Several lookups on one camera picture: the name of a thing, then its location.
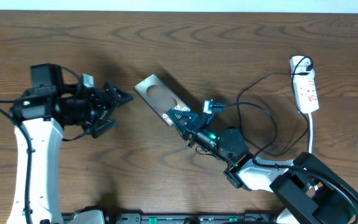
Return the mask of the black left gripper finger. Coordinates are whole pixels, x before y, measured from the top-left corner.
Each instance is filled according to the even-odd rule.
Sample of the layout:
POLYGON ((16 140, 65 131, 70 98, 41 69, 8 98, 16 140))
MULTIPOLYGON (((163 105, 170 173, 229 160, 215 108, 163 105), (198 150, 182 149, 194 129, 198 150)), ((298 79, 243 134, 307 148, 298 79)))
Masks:
POLYGON ((111 82, 105 82, 103 85, 108 101, 116 108, 132 101, 134 97, 111 82))
POLYGON ((117 121, 114 119, 107 119, 100 121, 96 124, 95 127, 91 128, 91 135, 94 139, 100 137, 106 131, 109 131, 111 128, 117 125, 117 121))

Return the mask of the bronze Galaxy smartphone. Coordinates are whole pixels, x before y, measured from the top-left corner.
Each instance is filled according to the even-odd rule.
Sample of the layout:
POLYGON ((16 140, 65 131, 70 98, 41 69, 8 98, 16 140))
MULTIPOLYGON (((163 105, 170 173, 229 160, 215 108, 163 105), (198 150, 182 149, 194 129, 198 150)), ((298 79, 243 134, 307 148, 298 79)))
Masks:
POLYGON ((135 92, 153 109, 168 127, 173 121, 168 115, 170 109, 191 111, 179 97, 164 84, 155 74, 134 86, 135 92))

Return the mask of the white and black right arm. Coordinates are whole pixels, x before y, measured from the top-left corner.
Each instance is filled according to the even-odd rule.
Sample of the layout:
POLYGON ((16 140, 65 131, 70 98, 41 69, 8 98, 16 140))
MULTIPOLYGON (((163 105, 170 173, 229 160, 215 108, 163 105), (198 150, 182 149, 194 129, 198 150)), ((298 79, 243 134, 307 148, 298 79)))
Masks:
POLYGON ((174 127, 192 147, 226 163, 224 175, 237 189, 274 193, 284 209, 272 223, 358 223, 358 193, 314 155, 267 161, 249 151, 238 129, 217 134, 211 116, 169 110, 174 127))

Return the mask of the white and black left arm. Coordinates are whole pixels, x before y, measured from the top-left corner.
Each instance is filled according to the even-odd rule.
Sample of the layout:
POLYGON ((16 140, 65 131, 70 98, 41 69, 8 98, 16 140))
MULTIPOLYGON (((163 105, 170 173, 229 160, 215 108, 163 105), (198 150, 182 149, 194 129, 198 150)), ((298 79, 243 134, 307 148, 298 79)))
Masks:
POLYGON ((17 174, 14 202, 8 223, 113 223, 105 208, 85 207, 65 216, 59 201, 60 146, 67 141, 66 126, 79 126, 78 139, 96 139, 113 128, 112 112, 132 101, 131 94, 111 82, 102 89, 93 77, 77 76, 66 84, 57 64, 44 63, 30 68, 32 88, 14 100, 9 117, 15 126, 17 174))

